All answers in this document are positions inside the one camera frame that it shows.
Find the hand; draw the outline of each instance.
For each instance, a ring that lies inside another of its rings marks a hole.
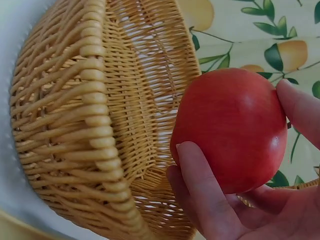
[[[277,94],[291,123],[320,148],[320,100],[296,90],[287,80]],[[241,197],[224,195],[201,149],[193,142],[177,147],[180,168],[167,177],[191,222],[207,240],[318,240],[320,187],[301,190],[263,185]]]

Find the rattan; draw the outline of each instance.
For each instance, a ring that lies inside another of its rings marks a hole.
[[[175,0],[58,0],[11,88],[24,172],[57,214],[111,240],[187,240],[165,177],[177,108],[201,74]]]

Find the patterned fabric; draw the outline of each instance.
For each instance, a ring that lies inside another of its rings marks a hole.
[[[282,78],[320,99],[319,0],[178,0],[202,73],[221,68]],[[320,152],[294,127],[272,187],[319,175]]]

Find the red apple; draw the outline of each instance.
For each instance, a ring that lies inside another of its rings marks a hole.
[[[197,77],[186,89],[170,151],[179,165],[176,145],[196,143],[222,191],[239,194],[275,175],[287,133],[285,113],[268,80],[245,69],[219,69]]]

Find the leaf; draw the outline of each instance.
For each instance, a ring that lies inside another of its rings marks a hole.
[[[289,182],[288,182],[286,176],[279,170],[273,176],[271,181],[272,181],[273,187],[287,187],[287,186],[289,186]]]
[[[280,18],[277,27],[278,27],[278,31],[283,36],[287,36],[287,19],[286,19],[286,16],[283,16],[283,17]]]
[[[273,183],[273,182],[267,182],[266,185],[269,186],[270,188],[276,188],[277,187],[277,185],[275,183]]]
[[[259,8],[254,8],[254,7],[244,7],[241,9],[241,12],[244,14],[250,14],[250,15],[256,15],[256,16],[264,16],[265,11]]]
[[[315,5],[314,8],[314,23],[320,23],[320,1]]]
[[[294,26],[290,29],[288,37],[290,38],[298,37],[297,30]]]
[[[194,48],[197,51],[200,48],[199,40],[196,35],[192,34],[192,42],[194,44]]]
[[[271,0],[263,1],[263,10],[268,18],[273,22],[275,20],[275,7]]]
[[[199,63],[200,63],[200,64],[206,64],[206,63],[209,63],[209,62],[211,62],[211,61],[213,61],[213,60],[220,59],[220,58],[222,58],[223,56],[224,56],[224,54],[223,54],[223,55],[218,55],[218,56],[203,57],[203,58],[200,58],[200,59],[199,59]]]
[[[275,37],[274,40],[289,40],[289,39],[292,39],[291,36],[288,36],[288,37]]]
[[[297,175],[296,177],[295,177],[295,180],[294,180],[294,185],[295,186],[298,186],[298,185],[300,185],[300,184],[304,184],[305,182],[302,180],[302,178],[299,176],[299,175]]]
[[[262,77],[264,77],[265,79],[269,79],[272,76],[271,72],[257,72],[257,74],[260,74]]]
[[[228,53],[226,57],[222,60],[220,65],[217,67],[217,69],[226,69],[230,65],[230,54]]]
[[[320,99],[320,81],[316,81],[312,86],[312,94],[317,99]]]
[[[290,163],[291,164],[292,164],[292,161],[294,159],[294,153],[295,153],[295,150],[296,150],[296,146],[297,146],[299,137],[301,136],[300,132],[298,132],[296,129],[295,129],[295,131],[298,133],[298,135],[296,136],[296,138],[294,140],[293,147],[292,147],[292,150],[291,150],[291,155],[290,155]]]
[[[297,85],[299,85],[298,81],[295,80],[294,78],[287,77],[287,80],[288,80],[290,83],[292,83],[292,84],[297,84]]]
[[[320,167],[314,166],[313,169],[315,170],[316,174],[318,174],[318,176],[319,176],[319,174],[320,174],[320,173],[319,173],[319,172],[320,172],[320,171],[319,171],[319,170],[320,170]]]
[[[264,22],[254,22],[253,23],[257,28],[264,31],[267,34],[275,35],[275,36],[281,36],[282,33],[278,30],[277,27],[272,26],[268,23]]]
[[[264,51],[264,58],[268,64],[275,70],[282,72],[284,69],[284,64],[282,62],[278,45],[275,43],[270,48]]]

